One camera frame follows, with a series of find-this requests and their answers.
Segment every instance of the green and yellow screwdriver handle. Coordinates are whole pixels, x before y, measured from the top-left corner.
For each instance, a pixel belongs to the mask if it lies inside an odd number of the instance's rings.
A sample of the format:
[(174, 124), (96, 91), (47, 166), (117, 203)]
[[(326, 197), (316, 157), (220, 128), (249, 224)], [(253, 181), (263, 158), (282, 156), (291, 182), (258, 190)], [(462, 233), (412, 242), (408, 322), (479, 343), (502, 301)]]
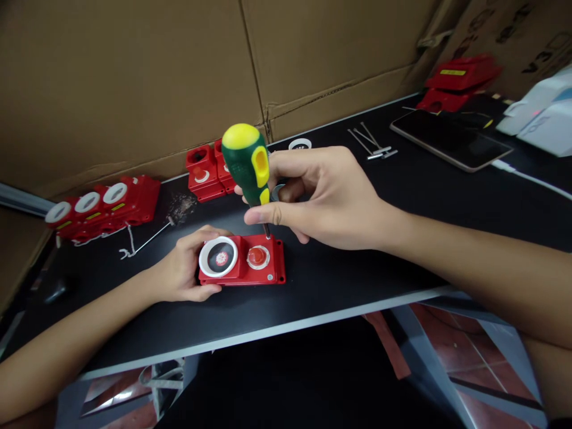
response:
[[(250, 207), (270, 202), (268, 149), (262, 134), (248, 124), (236, 124), (222, 137), (222, 155), (234, 181), (243, 189)], [(270, 238), (268, 225), (264, 224)]]

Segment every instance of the phone screen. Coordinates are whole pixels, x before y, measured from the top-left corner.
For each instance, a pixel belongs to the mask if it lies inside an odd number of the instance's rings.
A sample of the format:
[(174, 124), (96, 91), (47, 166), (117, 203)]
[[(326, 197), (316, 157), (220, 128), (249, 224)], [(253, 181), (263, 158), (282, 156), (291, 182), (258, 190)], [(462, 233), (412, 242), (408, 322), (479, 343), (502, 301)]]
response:
[(512, 151), (474, 131), (424, 110), (415, 110), (393, 122), (397, 128), (449, 158), (474, 169)]

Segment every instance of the hand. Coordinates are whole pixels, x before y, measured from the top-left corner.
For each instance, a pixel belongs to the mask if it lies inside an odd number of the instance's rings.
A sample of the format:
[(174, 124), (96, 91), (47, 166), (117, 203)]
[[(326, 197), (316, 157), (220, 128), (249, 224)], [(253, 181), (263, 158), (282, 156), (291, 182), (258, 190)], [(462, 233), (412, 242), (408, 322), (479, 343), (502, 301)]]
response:
[(191, 235), (177, 240), (171, 252), (154, 266), (144, 271), (155, 301), (206, 301), (222, 290), (217, 284), (197, 285), (198, 253), (205, 241), (232, 233), (205, 225)]
[[(279, 203), (252, 207), (248, 225), (289, 226), (301, 243), (310, 237), (333, 247), (380, 248), (389, 240), (403, 212), (377, 196), (374, 187), (346, 147), (276, 151), (270, 156), (269, 188), (291, 178), (280, 189)], [(240, 187), (235, 192), (242, 195)], [(310, 194), (309, 201), (296, 202)]]

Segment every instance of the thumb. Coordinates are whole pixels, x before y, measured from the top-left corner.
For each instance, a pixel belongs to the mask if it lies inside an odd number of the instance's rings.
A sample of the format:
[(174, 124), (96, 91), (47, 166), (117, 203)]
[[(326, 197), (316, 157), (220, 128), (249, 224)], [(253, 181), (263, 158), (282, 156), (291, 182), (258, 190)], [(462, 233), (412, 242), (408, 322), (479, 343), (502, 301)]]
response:
[(303, 219), (303, 205), (304, 203), (277, 202), (252, 207), (244, 214), (244, 223), (247, 225), (273, 223), (296, 228), (299, 226), (300, 219)]
[(181, 291), (180, 298), (184, 301), (203, 302), (222, 291), (222, 286), (217, 284), (207, 284), (202, 286), (195, 286), (190, 289)]

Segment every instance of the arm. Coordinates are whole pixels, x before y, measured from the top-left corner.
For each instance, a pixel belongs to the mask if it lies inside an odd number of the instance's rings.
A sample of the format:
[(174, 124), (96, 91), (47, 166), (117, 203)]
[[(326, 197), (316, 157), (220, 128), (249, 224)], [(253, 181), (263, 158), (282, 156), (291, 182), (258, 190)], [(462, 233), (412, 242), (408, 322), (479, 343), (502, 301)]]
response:
[(204, 226), (181, 238), (153, 267), (80, 308), (34, 338), (0, 365), (0, 424), (52, 399), (119, 329), (159, 301), (205, 301), (221, 290), (197, 286), (197, 251), (228, 231)]
[[(248, 224), (289, 226), (343, 249), (377, 249), (440, 275), (522, 334), (550, 417), (571, 416), (572, 256), (558, 250), (405, 213), (381, 200), (347, 148), (270, 157), (279, 203), (253, 207)], [(310, 194), (306, 202), (296, 202)]]

